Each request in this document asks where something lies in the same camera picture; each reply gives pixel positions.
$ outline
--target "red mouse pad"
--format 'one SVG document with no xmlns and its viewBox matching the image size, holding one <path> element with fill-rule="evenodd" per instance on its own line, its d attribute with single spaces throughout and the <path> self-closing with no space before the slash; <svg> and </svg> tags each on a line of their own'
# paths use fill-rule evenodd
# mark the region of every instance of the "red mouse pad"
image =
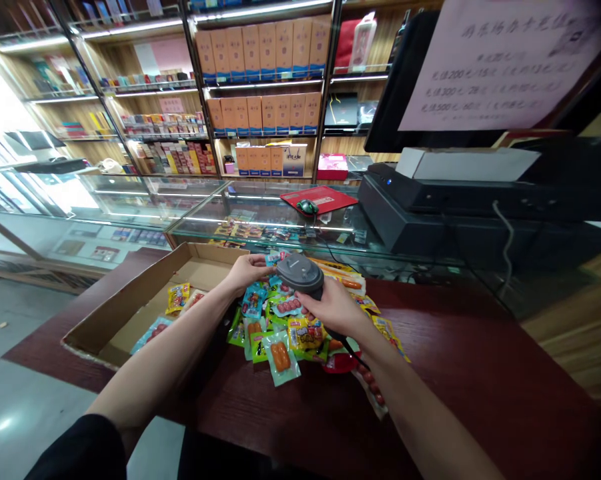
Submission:
<svg viewBox="0 0 601 480">
<path fill-rule="evenodd" d="M 309 217 L 312 215 L 307 215 L 301 209 L 296 207 L 295 204 L 304 199 L 311 200 L 318 207 L 318 215 L 322 215 L 323 213 L 349 207 L 350 205 L 358 203 L 358 200 L 355 198 L 329 187 L 314 187 L 297 192 L 285 193 L 284 195 L 280 195 L 280 198 L 289 203 L 303 215 Z"/>
</svg>

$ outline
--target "barcode scanner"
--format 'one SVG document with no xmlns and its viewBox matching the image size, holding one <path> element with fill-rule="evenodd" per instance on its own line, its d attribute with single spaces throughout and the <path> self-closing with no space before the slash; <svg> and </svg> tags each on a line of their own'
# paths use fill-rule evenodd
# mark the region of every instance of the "barcode scanner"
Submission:
<svg viewBox="0 0 601 480">
<path fill-rule="evenodd" d="M 282 259 L 276 266 L 276 275 L 280 277 L 283 283 L 299 292 L 306 293 L 312 299 L 319 301 L 322 298 L 322 286 L 325 283 L 325 274 L 322 273 L 322 270 L 315 262 L 309 260 L 304 255 L 292 253 L 288 257 Z M 369 366 L 356 355 L 352 346 L 347 342 L 346 335 L 342 335 L 327 327 L 325 327 L 325 330 L 333 339 L 342 343 L 345 350 L 347 350 L 352 357 L 355 357 L 361 365 L 367 370 L 370 369 Z"/>
</svg>

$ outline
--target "tile floor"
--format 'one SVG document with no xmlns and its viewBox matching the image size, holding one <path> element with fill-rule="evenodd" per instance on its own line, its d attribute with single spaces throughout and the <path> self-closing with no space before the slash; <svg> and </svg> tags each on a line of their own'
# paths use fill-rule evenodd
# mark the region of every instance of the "tile floor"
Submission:
<svg viewBox="0 0 601 480">
<path fill-rule="evenodd" d="M 73 296 L 0 279 L 0 356 L 65 308 Z M 87 409 L 95 394 L 0 360 L 0 479 L 24 478 L 38 456 Z M 129 463 L 130 480 L 177 477 L 184 427 L 154 419 Z"/>
</svg>

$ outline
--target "black sleeve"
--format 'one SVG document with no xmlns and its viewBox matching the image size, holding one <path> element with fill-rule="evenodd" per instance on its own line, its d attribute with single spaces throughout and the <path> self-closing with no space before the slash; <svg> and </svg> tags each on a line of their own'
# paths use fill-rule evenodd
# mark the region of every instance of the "black sleeve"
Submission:
<svg viewBox="0 0 601 480">
<path fill-rule="evenodd" d="M 45 450 L 25 480 L 126 478 L 118 430 L 101 415 L 84 415 Z"/>
</svg>

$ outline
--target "pink sign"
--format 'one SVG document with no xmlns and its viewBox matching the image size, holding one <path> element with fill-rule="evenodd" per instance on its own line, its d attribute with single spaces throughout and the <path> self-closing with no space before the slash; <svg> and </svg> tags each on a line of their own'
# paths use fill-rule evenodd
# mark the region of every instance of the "pink sign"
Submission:
<svg viewBox="0 0 601 480">
<path fill-rule="evenodd" d="M 185 113 L 182 100 L 178 97 L 160 99 L 160 108 L 162 108 L 162 113 Z"/>
<path fill-rule="evenodd" d="M 587 0 L 446 0 L 400 131 L 531 128 L 601 51 Z"/>
<path fill-rule="evenodd" d="M 152 41 L 150 45 L 160 71 L 190 72 L 192 70 L 187 44 L 181 39 Z"/>
</svg>

